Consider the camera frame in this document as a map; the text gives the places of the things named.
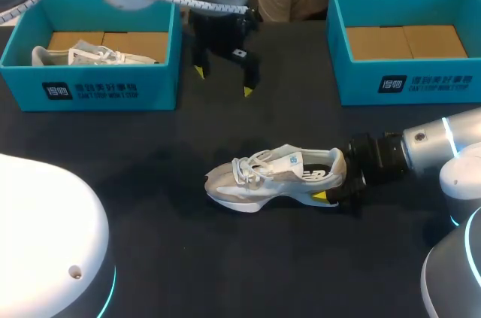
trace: white sneaker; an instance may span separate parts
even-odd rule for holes
[[[113,51],[105,46],[78,41],[69,50],[53,51],[37,46],[32,51],[32,66],[52,65],[149,65],[159,64],[145,56]]]
[[[207,194],[219,204],[255,213],[277,196],[289,196],[305,205],[336,207],[326,190],[341,186],[346,161],[339,149],[305,150],[284,145],[234,159],[207,174]]]

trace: new balance logo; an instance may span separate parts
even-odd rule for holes
[[[302,174],[302,178],[305,180],[318,180],[321,177],[325,177],[325,170],[305,171]]]

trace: black table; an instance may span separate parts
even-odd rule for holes
[[[371,189],[360,217],[287,198],[237,214],[204,192],[204,174],[234,157],[344,147],[356,132],[477,107],[342,108],[324,31],[264,25],[249,46],[263,63],[248,99],[240,69],[213,59],[203,82],[184,53],[175,112],[24,114],[0,79],[0,152],[72,171],[107,211],[118,272],[108,316],[425,316],[422,263],[450,229],[437,177]]]

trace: teal storage bin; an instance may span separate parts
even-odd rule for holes
[[[32,67],[33,48],[61,31],[168,32],[165,63]],[[0,73],[22,111],[173,110],[181,44],[176,5],[119,11],[103,0],[42,0],[15,27]]]
[[[481,102],[481,0],[330,0],[328,44],[343,105]],[[346,28],[454,25],[469,59],[355,61]]]

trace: shoe sole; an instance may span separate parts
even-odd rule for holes
[[[235,211],[240,211],[242,213],[257,213],[259,210],[262,209],[262,207],[264,205],[266,205],[272,199],[277,198],[279,196],[288,196],[290,198],[293,198],[294,200],[299,201],[301,204],[309,205],[311,207],[338,207],[339,206],[339,203],[326,204],[326,203],[321,203],[319,201],[315,201],[308,194],[299,194],[299,195],[279,194],[279,195],[275,195],[271,198],[266,198],[264,200],[257,201],[255,203],[231,203],[229,201],[223,201],[223,200],[219,200],[217,198],[214,198],[209,193],[207,195],[209,195],[210,198],[212,198],[212,200],[221,204],[222,206],[228,207],[229,209],[232,209],[232,210],[235,210]]]

